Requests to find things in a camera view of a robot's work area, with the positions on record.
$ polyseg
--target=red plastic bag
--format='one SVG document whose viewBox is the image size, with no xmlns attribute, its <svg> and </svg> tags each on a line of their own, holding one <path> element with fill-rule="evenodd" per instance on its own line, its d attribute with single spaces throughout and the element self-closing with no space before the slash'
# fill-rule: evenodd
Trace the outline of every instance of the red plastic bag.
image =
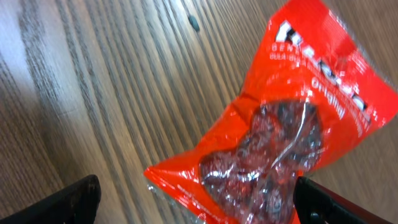
<svg viewBox="0 0 398 224">
<path fill-rule="evenodd" d="M 207 223 L 299 223 L 298 175 L 330 164 L 398 111 L 398 96 L 319 0 L 269 22 L 241 94 L 192 151 L 144 175 Z"/>
</svg>

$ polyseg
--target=red packaging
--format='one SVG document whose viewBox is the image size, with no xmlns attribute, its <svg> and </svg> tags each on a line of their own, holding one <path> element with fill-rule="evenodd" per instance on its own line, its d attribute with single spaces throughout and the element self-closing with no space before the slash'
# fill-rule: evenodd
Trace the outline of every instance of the red packaging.
<svg viewBox="0 0 398 224">
<path fill-rule="evenodd" d="M 207 223 L 299 223 L 297 175 L 336 161 L 397 111 L 398 95 L 331 11 L 291 0 L 196 148 L 144 175 Z"/>
</svg>

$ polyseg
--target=candy bag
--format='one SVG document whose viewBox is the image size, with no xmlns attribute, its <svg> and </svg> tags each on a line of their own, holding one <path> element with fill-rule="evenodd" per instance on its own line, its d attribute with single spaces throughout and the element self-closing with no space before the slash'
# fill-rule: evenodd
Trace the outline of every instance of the candy bag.
<svg viewBox="0 0 398 224">
<path fill-rule="evenodd" d="M 144 175 L 207 223 L 299 223 L 297 177 L 389 122 L 398 95 L 319 0 L 291 0 L 267 31 L 241 94 L 196 148 Z"/>
</svg>

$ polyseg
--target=red candy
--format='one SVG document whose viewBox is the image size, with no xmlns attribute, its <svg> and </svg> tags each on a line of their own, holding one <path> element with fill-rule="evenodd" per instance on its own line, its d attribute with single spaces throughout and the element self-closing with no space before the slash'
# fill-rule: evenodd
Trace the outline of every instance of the red candy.
<svg viewBox="0 0 398 224">
<path fill-rule="evenodd" d="M 320 136 L 316 107 L 300 101 L 262 105 L 236 148 L 203 158 L 202 183 L 237 220 L 285 223 L 292 215 L 295 172 L 316 164 Z"/>
</svg>

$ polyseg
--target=wood grain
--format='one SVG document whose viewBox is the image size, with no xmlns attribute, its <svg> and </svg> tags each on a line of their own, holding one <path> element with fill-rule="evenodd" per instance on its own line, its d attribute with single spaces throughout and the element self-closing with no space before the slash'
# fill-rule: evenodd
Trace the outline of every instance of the wood grain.
<svg viewBox="0 0 398 224">
<path fill-rule="evenodd" d="M 283 3 L 0 1 L 0 218 L 96 174 L 97 223 L 189 223 L 148 191 L 142 172 L 211 127 Z M 398 85 L 398 1 L 326 3 Z M 398 222 L 397 125 L 312 178 Z"/>
</svg>

